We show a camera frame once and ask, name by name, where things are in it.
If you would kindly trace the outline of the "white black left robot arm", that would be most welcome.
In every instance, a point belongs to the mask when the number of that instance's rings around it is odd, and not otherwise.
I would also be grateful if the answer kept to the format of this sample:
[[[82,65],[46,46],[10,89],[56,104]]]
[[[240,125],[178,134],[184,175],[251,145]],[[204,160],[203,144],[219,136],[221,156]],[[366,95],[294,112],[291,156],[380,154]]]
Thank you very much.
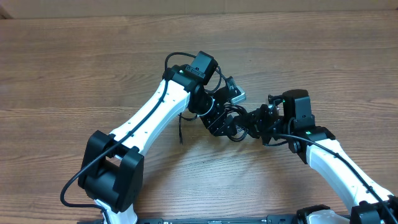
[[[164,128],[185,110],[200,118],[215,136],[237,133],[231,109],[245,92],[226,78],[204,52],[191,64],[166,67],[158,89],[128,121],[109,134],[94,132],[75,181],[101,210],[104,223],[137,223],[134,212],[143,183],[144,157]]]

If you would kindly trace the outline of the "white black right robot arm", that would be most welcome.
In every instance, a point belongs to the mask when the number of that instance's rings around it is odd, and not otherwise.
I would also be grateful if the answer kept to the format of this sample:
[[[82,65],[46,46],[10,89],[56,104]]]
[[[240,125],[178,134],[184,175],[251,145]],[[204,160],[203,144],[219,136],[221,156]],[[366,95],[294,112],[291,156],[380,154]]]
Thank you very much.
[[[247,115],[246,126],[265,145],[283,139],[326,180],[349,211],[344,217],[326,205],[314,205],[298,210],[294,223],[397,223],[397,196],[356,165],[334,134],[316,125],[307,90],[270,95],[266,105]]]

